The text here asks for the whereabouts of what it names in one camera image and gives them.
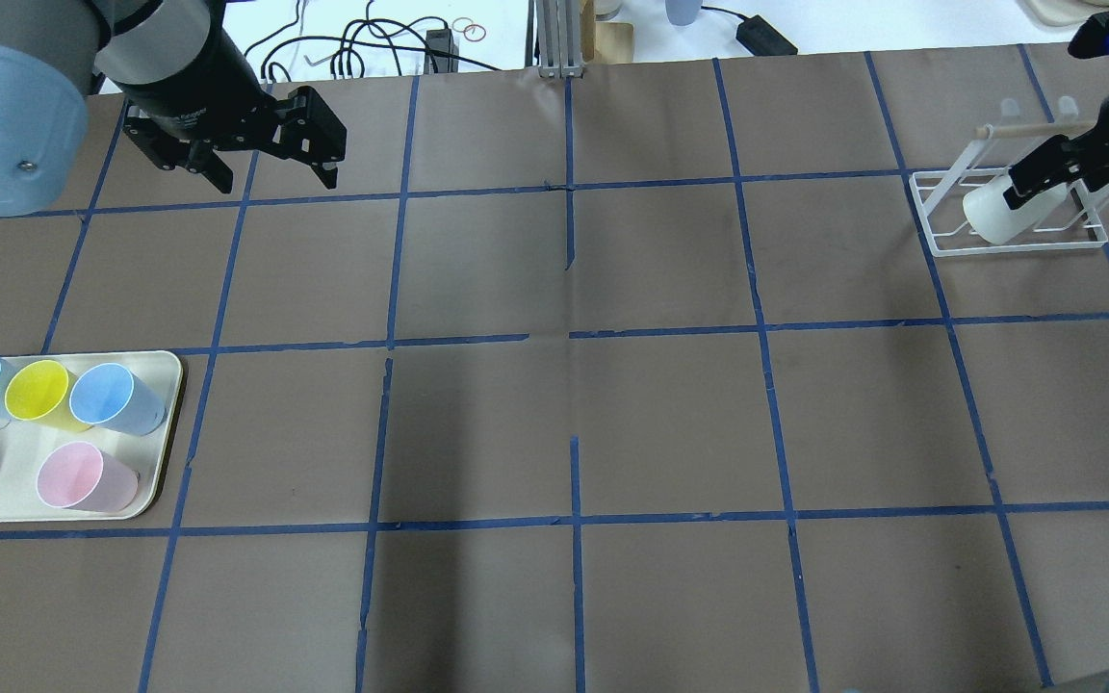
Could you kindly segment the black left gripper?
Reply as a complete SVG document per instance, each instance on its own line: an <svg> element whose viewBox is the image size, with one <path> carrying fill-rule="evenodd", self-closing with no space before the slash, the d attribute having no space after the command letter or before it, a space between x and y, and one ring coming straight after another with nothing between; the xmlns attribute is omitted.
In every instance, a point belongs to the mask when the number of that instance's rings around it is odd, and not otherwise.
<svg viewBox="0 0 1109 693"><path fill-rule="evenodd" d="M348 130L321 93L272 96L218 19L123 19L122 130L157 169L184 169L223 194L234 174L223 152L263 152L308 166L338 185Z"/></svg>

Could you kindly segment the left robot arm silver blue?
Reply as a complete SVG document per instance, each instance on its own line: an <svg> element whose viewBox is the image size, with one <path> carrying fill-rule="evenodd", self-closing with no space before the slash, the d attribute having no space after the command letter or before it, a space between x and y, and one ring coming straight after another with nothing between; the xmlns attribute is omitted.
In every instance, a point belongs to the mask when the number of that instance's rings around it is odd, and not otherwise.
<svg viewBox="0 0 1109 693"><path fill-rule="evenodd" d="M228 193L224 152L261 152L338 181L348 131L309 86L272 96L224 31L221 1L0 1L0 217L52 205L87 136L101 82L126 98L124 131L153 166Z"/></svg>

